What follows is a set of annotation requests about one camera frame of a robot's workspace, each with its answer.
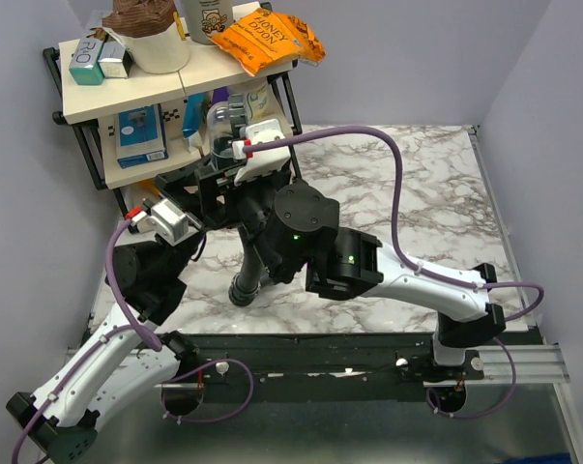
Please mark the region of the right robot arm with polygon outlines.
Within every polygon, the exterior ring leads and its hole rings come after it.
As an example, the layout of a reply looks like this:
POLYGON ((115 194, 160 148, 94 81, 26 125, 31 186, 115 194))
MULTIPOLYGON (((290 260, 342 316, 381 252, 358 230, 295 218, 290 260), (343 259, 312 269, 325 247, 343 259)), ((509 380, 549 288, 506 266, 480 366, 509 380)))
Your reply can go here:
POLYGON ((419 305, 438 314, 428 371, 446 379, 459 370, 465 350, 506 328, 504 310, 489 300, 494 271, 459 271, 398 254, 377 237, 344 227, 340 205, 288 167, 252 171, 213 160, 194 174, 206 224, 238 228, 244 261, 229 288, 237 306, 252 303, 267 276, 288 284, 306 271, 306 290, 331 301, 382 298, 419 305))

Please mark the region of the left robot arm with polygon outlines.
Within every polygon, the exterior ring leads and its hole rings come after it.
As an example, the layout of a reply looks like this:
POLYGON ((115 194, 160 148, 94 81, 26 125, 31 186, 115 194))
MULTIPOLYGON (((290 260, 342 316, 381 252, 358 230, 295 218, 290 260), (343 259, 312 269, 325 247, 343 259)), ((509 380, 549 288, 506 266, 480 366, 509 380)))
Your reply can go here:
POLYGON ((132 209, 105 250, 115 302, 99 327, 43 385, 17 392, 6 408, 21 427, 11 460, 31 440, 54 463, 74 463, 105 423, 168 375, 187 381, 194 355, 169 349, 156 330, 178 308, 180 279, 205 238, 198 197, 158 183, 160 200, 132 209))

